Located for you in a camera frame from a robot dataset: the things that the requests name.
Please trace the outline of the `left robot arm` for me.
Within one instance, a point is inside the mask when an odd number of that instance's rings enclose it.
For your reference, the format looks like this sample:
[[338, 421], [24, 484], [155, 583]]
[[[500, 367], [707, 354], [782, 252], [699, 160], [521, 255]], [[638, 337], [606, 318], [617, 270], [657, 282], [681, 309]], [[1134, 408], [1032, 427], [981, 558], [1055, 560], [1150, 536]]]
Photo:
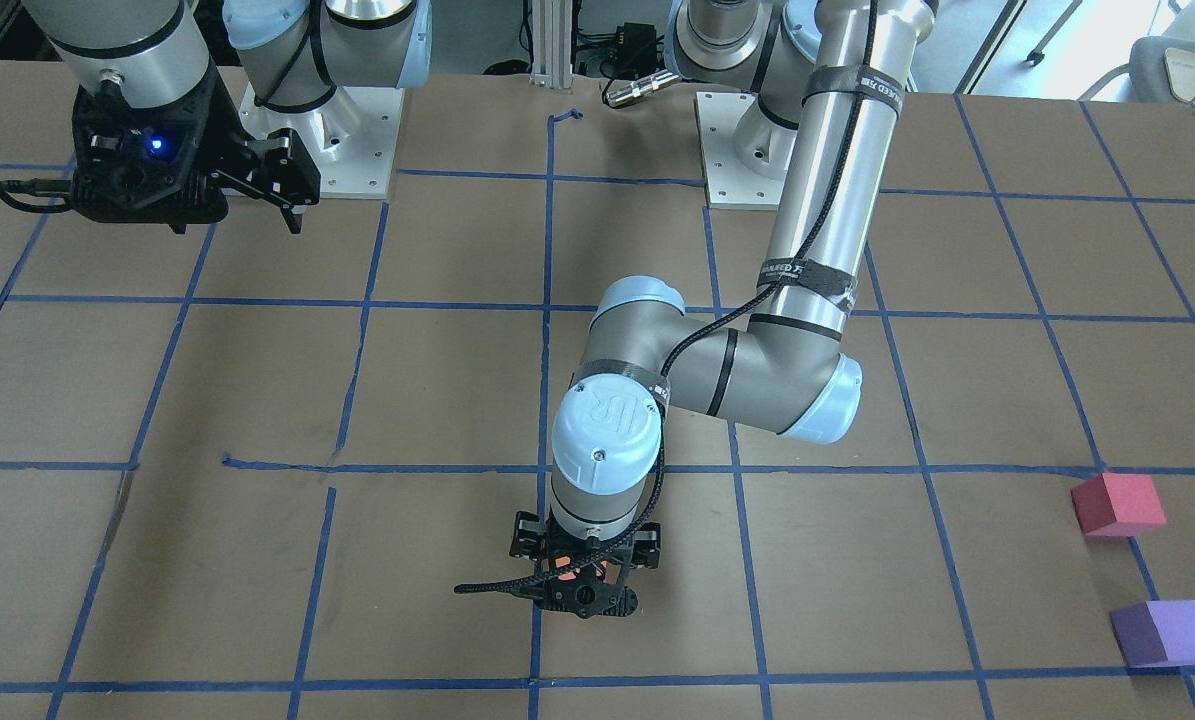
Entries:
[[905, 82], [934, 29], [934, 1], [789, 1], [782, 33], [808, 13], [811, 68], [793, 76], [795, 135], [770, 246], [752, 290], [701, 322], [649, 275], [611, 283], [553, 416], [547, 519], [570, 542], [523, 530], [534, 581], [633, 546], [664, 482], [669, 410], [716, 416], [831, 445], [862, 401], [862, 367], [841, 351]]

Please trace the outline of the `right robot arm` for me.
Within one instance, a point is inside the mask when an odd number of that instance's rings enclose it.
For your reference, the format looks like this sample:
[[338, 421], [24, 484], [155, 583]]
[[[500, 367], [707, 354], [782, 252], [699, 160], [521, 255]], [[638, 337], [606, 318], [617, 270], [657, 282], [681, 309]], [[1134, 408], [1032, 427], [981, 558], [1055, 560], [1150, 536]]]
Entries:
[[249, 74], [235, 105], [186, 1], [29, 1], [79, 79], [68, 179], [6, 179], [22, 211], [100, 223], [221, 222], [231, 193], [292, 232], [323, 197], [385, 199], [402, 100], [431, 63], [427, 1], [227, 1]]

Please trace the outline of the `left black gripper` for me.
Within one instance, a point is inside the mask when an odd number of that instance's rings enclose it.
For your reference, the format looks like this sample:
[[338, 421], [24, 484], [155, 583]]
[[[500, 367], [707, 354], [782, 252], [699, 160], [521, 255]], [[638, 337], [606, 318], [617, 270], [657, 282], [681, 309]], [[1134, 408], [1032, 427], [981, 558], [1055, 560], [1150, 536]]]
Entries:
[[541, 516], [516, 511], [509, 556], [543, 561], [543, 570], [556, 576], [572, 568], [609, 560], [624, 568], [656, 570], [661, 555], [661, 527], [656, 521], [633, 521], [629, 528], [611, 539], [580, 529], [578, 536], [569, 533], [556, 515]]

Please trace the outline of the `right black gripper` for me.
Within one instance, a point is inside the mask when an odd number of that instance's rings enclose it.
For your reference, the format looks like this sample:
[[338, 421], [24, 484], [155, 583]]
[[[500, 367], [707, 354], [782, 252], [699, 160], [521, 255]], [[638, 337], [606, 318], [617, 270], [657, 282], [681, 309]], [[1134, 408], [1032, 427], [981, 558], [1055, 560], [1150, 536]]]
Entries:
[[189, 96], [196, 118], [194, 160], [182, 201], [186, 207], [221, 207], [223, 190], [269, 202], [286, 227], [304, 230], [304, 210], [321, 201], [321, 172], [294, 128], [251, 139], [221, 76], [203, 76]]

